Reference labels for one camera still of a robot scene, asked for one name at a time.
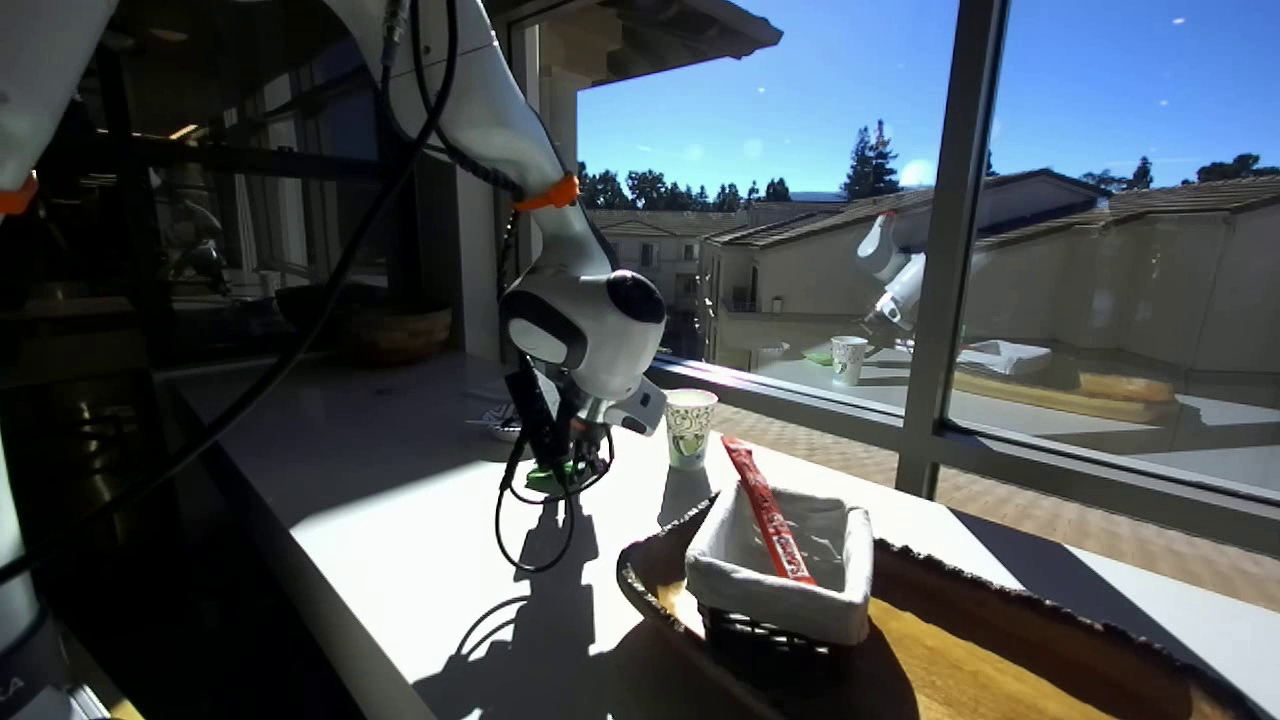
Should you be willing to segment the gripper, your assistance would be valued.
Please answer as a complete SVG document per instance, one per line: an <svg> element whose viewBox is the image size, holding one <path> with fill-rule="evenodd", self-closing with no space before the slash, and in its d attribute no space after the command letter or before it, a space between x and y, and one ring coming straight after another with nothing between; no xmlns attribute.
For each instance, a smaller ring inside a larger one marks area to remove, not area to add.
<svg viewBox="0 0 1280 720"><path fill-rule="evenodd" d="M594 404L582 392L559 392L549 401L550 451L534 452L535 491L567 488L567 457L579 457L579 487L591 487L609 471L614 452L600 455L609 427L585 415Z"/></svg>

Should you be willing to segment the green sachet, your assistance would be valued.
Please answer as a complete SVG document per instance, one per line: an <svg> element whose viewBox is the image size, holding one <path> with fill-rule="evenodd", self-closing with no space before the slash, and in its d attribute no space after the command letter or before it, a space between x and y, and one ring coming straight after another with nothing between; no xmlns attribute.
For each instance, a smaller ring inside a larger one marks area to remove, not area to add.
<svg viewBox="0 0 1280 720"><path fill-rule="evenodd" d="M575 495L594 477L595 471L588 462L566 462L559 471L538 465L526 474L525 488L548 496Z"/></svg>

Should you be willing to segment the red sachet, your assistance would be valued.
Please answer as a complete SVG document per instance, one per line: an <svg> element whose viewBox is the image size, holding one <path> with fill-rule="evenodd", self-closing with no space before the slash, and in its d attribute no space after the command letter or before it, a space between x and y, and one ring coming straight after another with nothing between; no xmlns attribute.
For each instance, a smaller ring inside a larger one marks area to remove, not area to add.
<svg viewBox="0 0 1280 720"><path fill-rule="evenodd" d="M773 489L755 462L754 454L742 441L722 436L721 443L736 473L739 484L748 498L753 519L762 534L774 574L804 585L817 585L794 538L790 525L781 512Z"/></svg>

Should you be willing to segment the basket box with white liner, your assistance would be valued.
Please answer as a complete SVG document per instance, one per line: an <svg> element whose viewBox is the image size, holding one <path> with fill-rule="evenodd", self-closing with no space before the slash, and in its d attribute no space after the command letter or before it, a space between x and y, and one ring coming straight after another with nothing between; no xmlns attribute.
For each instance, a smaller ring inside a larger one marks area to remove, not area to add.
<svg viewBox="0 0 1280 720"><path fill-rule="evenodd" d="M744 489L718 493L685 553L686 587L703 612L745 618L772 630L750 650L788 641L797 661L850 651L870 635L874 533L869 512L844 498L773 492L812 584L781 577Z"/></svg>

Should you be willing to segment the patterned paper cup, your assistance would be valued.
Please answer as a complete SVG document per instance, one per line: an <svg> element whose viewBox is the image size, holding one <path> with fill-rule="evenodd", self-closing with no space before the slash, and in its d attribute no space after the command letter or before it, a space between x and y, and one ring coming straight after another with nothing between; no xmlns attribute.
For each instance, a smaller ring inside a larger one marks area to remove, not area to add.
<svg viewBox="0 0 1280 720"><path fill-rule="evenodd" d="M666 437L672 468L695 470L704 465L718 402L719 397L705 389L666 391Z"/></svg>

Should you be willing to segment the wicker bowl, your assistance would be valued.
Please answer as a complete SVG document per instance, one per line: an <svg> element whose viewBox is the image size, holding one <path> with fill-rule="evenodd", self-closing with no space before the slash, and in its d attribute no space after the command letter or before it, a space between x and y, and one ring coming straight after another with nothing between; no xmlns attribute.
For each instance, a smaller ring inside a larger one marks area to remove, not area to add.
<svg viewBox="0 0 1280 720"><path fill-rule="evenodd" d="M408 313L394 307L364 307L339 333L343 356L358 366L403 366L439 354L449 342L453 311Z"/></svg>

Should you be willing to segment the dark bowl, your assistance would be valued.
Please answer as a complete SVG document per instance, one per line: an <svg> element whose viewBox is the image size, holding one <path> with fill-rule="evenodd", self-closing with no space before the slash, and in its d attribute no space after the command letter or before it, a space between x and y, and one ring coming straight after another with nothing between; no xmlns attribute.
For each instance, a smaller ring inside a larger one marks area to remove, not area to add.
<svg viewBox="0 0 1280 720"><path fill-rule="evenodd" d="M325 307L330 293L325 284L282 287L275 295L275 305L282 318L297 333L312 329ZM333 304L320 324L320 334L339 334L346 327L342 292L333 293Z"/></svg>

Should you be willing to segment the wooden live-edge tray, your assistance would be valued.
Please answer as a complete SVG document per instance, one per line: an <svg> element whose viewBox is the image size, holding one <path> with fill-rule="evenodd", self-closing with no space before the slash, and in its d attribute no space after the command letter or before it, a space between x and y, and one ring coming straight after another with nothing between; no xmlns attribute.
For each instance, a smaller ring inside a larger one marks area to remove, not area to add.
<svg viewBox="0 0 1280 720"><path fill-rule="evenodd" d="M623 596L756 720L1280 720L1165 646L876 542L870 632L849 650L704 611L684 556L707 500L626 546Z"/></svg>

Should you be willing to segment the window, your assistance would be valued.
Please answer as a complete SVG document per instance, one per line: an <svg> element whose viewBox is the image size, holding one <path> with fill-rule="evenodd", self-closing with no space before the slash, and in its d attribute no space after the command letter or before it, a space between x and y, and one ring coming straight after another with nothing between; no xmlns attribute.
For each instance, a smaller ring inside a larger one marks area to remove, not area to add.
<svg viewBox="0 0 1280 720"><path fill-rule="evenodd" d="M744 61L586 88L675 14L532 29L667 352L886 405L899 486L1280 559L1280 0L746 0Z"/></svg>

